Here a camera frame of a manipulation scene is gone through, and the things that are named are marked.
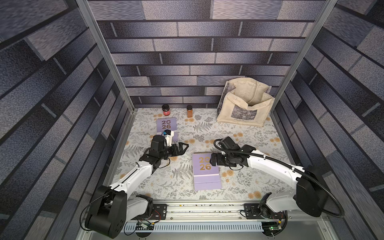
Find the purple calendar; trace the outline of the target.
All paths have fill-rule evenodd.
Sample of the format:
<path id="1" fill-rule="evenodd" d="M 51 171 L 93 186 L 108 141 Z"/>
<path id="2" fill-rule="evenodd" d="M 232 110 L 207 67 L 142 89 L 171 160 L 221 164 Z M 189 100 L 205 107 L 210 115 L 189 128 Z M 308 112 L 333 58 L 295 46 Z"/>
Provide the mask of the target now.
<path id="1" fill-rule="evenodd" d="M 157 119 L 157 135 L 161 135 L 165 130 L 171 130 L 174 132 L 173 141 L 178 141 L 177 132 L 177 119 L 176 118 L 165 118 Z"/>
<path id="2" fill-rule="evenodd" d="M 222 188 L 219 167 L 210 163 L 211 153 L 193 154 L 193 177 L 195 191 L 218 190 Z"/>

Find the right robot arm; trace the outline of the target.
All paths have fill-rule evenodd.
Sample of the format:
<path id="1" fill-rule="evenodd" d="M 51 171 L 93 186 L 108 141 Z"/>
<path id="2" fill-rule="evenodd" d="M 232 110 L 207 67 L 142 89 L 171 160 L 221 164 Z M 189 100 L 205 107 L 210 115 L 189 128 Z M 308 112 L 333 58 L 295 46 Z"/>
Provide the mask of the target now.
<path id="1" fill-rule="evenodd" d="M 212 154 L 212 166 L 260 170 L 292 188 L 281 193 L 267 193 L 262 197 L 259 212 L 263 218 L 284 211 L 301 210 L 312 217 L 319 217 L 325 212 L 329 194 L 325 191 L 324 182 L 317 179 L 314 171 L 274 159 L 249 145 L 240 147 L 230 137 L 215 140 L 214 146 L 220 153 Z"/>

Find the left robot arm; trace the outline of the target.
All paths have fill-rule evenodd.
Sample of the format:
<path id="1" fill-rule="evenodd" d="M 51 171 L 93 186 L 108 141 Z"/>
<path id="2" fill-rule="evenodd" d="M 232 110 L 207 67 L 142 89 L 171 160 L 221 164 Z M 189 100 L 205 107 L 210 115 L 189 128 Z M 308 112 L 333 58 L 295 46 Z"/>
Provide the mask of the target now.
<path id="1" fill-rule="evenodd" d="M 160 167 L 162 160 L 186 153 L 189 144 L 173 143 L 173 134 L 165 131 L 162 135 L 155 135 L 134 169 L 108 187 L 96 189 L 95 197 L 81 213 L 86 217 L 79 220 L 84 231 L 94 231 L 114 239 L 125 229 L 127 221 L 152 214 L 151 197 L 137 195 L 130 200 L 129 196 Z"/>

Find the red-labelled dark jar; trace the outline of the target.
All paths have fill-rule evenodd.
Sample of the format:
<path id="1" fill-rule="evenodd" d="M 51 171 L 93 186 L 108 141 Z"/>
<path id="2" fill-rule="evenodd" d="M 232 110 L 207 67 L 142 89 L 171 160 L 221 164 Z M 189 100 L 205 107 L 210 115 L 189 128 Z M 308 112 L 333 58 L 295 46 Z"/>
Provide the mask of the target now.
<path id="1" fill-rule="evenodd" d="M 169 116 L 171 114 L 170 106 L 167 104 L 162 105 L 162 111 L 164 116 Z"/>

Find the amber spice jar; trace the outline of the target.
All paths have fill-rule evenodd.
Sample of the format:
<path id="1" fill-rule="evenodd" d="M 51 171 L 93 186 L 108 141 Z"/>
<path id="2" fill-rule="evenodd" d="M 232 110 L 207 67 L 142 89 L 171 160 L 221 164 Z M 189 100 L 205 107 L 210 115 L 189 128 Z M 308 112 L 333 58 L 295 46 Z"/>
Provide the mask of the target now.
<path id="1" fill-rule="evenodd" d="M 193 106 L 187 105 L 187 117 L 192 118 L 193 117 Z"/>

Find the beige canvas tote bag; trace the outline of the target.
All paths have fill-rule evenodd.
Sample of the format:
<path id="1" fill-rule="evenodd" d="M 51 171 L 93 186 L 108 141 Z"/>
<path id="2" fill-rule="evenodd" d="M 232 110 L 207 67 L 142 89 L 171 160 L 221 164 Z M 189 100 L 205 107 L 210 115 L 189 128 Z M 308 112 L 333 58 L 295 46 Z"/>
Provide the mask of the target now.
<path id="1" fill-rule="evenodd" d="M 253 78 L 227 81 L 217 108 L 217 122 L 263 127 L 275 101 L 270 90 Z"/>

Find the perforated metal grille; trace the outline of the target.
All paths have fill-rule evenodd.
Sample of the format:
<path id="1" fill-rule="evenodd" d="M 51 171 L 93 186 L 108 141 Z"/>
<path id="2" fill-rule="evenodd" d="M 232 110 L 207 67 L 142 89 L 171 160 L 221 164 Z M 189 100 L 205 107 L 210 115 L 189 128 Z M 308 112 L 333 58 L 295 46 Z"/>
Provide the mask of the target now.
<path id="1" fill-rule="evenodd" d="M 134 223 L 127 223 L 121 233 L 242 233 L 264 232 L 260 222 L 181 222 L 158 223 L 154 227 L 144 228 Z"/>

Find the left circuit board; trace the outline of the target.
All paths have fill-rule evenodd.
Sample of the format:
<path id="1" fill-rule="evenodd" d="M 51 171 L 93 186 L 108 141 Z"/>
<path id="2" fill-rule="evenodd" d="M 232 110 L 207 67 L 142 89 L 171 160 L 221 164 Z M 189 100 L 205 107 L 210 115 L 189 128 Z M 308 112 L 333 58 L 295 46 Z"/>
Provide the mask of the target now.
<path id="1" fill-rule="evenodd" d="M 141 222 L 138 221 L 136 224 L 136 231 L 153 231 L 155 229 L 155 225 L 151 222 Z"/>

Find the circuit board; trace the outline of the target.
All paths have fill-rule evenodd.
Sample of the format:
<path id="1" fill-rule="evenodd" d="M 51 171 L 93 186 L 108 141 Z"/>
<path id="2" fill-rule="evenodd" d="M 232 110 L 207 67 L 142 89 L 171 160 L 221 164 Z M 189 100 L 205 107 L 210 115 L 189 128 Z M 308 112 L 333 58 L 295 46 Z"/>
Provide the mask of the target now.
<path id="1" fill-rule="evenodd" d="M 141 222 L 138 221 L 136 224 L 136 231 L 153 231 L 155 229 L 155 225 L 151 222 Z"/>
<path id="2" fill-rule="evenodd" d="M 267 237 L 274 237 L 282 231 L 282 225 L 279 222 L 262 222 L 263 234 Z"/>

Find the right circuit board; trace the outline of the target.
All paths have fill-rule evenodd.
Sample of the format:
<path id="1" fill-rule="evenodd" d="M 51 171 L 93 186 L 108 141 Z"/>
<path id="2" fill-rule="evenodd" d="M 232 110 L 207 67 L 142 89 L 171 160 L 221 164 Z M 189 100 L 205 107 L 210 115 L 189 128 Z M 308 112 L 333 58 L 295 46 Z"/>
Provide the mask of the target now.
<path id="1" fill-rule="evenodd" d="M 279 222 L 262 222 L 263 234 L 267 237 L 274 237 L 282 231 L 282 225 Z"/>

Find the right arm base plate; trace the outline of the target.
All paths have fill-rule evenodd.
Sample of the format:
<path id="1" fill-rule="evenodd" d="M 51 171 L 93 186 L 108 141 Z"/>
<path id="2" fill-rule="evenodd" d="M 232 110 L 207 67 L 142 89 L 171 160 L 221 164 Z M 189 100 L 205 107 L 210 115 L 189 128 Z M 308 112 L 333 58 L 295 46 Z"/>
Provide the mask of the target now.
<path id="1" fill-rule="evenodd" d="M 287 216 L 284 211 L 275 213 L 266 205 L 260 207 L 259 204 L 244 204 L 241 213 L 247 220 L 285 220 Z"/>

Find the aluminium mounting rail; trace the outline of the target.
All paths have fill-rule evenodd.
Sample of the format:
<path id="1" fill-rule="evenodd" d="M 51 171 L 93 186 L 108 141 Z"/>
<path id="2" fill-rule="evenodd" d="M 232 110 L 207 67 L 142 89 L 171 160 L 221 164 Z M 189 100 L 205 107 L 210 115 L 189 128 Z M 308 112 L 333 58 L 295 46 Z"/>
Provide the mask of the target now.
<path id="1" fill-rule="evenodd" d="M 132 200 L 102 200 L 92 203 L 86 218 L 86 227 L 101 222 L 104 225 L 121 226 L 129 221 L 165 222 L 165 221 L 219 221 L 244 220 L 241 211 L 244 204 L 259 204 L 259 201 L 212 202 L 212 201 L 152 201 L 145 198 Z M 167 218 L 162 221 L 139 220 L 136 217 L 151 213 L 154 204 L 167 204 Z"/>

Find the left aluminium frame post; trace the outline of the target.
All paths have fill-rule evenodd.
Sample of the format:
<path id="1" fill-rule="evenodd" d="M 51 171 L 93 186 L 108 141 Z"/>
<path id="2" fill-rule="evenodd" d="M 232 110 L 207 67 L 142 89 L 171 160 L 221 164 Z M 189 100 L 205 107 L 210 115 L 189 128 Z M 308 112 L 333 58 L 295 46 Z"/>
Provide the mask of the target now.
<path id="1" fill-rule="evenodd" d="M 110 50 L 107 46 L 107 43 L 103 37 L 103 34 L 100 30 L 100 27 L 99 27 L 93 13 L 92 13 L 92 10 L 90 8 L 88 1 L 76 0 L 76 3 L 79 6 L 80 12 L 84 17 L 84 20 L 87 23 L 87 25 L 88 25 L 91 33 L 92 33 L 92 36 L 95 39 L 96 44 L 98 45 L 99 50 L 100 50 L 104 60 L 107 63 L 108 68 L 110 69 L 112 77 L 113 77 L 115 83 L 117 84 L 118 89 L 120 90 L 120 92 L 123 96 L 123 99 L 125 100 L 125 102 L 128 105 L 129 111 L 131 113 L 133 113 L 135 110 L 133 102 L 132 102 L 132 100 L 131 100 L 131 98 L 130 98 L 127 90 L 126 90 L 126 87 L 124 85 L 122 77 L 118 71 L 118 68 L 117 68 L 114 60 L 113 60 L 111 52 L 110 52 Z"/>

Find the aluminium frame post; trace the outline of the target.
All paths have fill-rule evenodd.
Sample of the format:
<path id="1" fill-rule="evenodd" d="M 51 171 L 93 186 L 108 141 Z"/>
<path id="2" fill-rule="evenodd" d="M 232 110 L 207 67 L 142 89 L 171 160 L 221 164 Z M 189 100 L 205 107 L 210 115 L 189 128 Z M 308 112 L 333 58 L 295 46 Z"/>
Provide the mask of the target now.
<path id="1" fill-rule="evenodd" d="M 99 50 L 100 50 L 104 60 L 107 63 L 108 68 L 110 69 L 112 77 L 113 77 L 115 83 L 117 84 L 118 89 L 120 90 L 120 92 L 123 96 L 123 99 L 125 100 L 125 102 L 128 105 L 129 111 L 131 113 L 133 113 L 135 110 L 133 102 L 132 102 L 132 100 L 131 100 L 131 98 L 130 98 L 127 90 L 126 90 L 126 87 L 124 85 L 122 77 L 118 71 L 118 68 L 117 68 L 114 60 L 113 60 L 111 52 L 110 52 L 110 50 L 107 46 L 107 43 L 103 37 L 103 34 L 100 30 L 100 27 L 99 27 L 93 13 L 92 13 L 92 10 L 90 8 L 88 1 L 76 0 L 76 3 L 79 6 L 80 12 L 84 17 L 84 20 L 87 23 L 87 25 L 88 25 L 91 33 L 92 33 L 92 36 L 95 39 L 96 44 L 98 45 Z"/>
<path id="2" fill-rule="evenodd" d="M 323 27 L 325 21 L 331 14 L 333 8 L 335 7 L 337 3 L 337 0 L 328 0 L 325 1 L 324 6 L 322 7 L 318 17 L 316 18 L 313 26 L 311 27 L 307 37 L 305 38 L 305 41 L 301 47 L 301 49 L 298 51 L 293 64 L 290 66 L 289 70 L 287 71 L 287 74 L 285 75 L 282 83 L 279 85 L 278 92 L 275 96 L 275 101 L 273 103 L 273 106 L 271 108 L 270 113 L 272 114 L 275 110 L 277 104 L 279 103 L 283 93 L 285 92 L 289 82 L 292 80 L 292 78 L 295 75 L 295 72 L 297 71 L 299 65 L 303 61 L 305 55 L 307 54 L 309 48 L 313 44 L 315 38 L 319 34 L 321 28 Z"/>

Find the right aluminium frame post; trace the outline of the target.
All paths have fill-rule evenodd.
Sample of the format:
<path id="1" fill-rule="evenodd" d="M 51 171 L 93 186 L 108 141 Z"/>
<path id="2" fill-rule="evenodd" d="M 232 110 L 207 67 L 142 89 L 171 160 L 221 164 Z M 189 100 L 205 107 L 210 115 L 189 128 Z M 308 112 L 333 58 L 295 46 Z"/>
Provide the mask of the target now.
<path id="1" fill-rule="evenodd" d="M 305 55 L 307 54 L 309 48 L 313 44 L 315 38 L 319 34 L 321 28 L 323 27 L 325 21 L 331 14 L 333 8 L 335 7 L 337 3 L 337 0 L 328 0 L 325 1 L 324 6 L 322 7 L 318 17 L 316 18 L 313 26 L 311 27 L 307 37 L 305 38 L 305 41 L 301 47 L 301 49 L 298 51 L 293 64 L 290 66 L 289 70 L 287 71 L 287 74 L 285 75 L 282 83 L 279 85 L 278 92 L 275 96 L 275 101 L 273 103 L 273 106 L 271 108 L 270 113 L 272 114 L 275 110 L 277 104 L 279 103 L 283 93 L 285 92 L 289 82 L 292 80 L 292 78 L 295 75 L 295 72 L 297 71 L 299 65 L 303 61 Z"/>

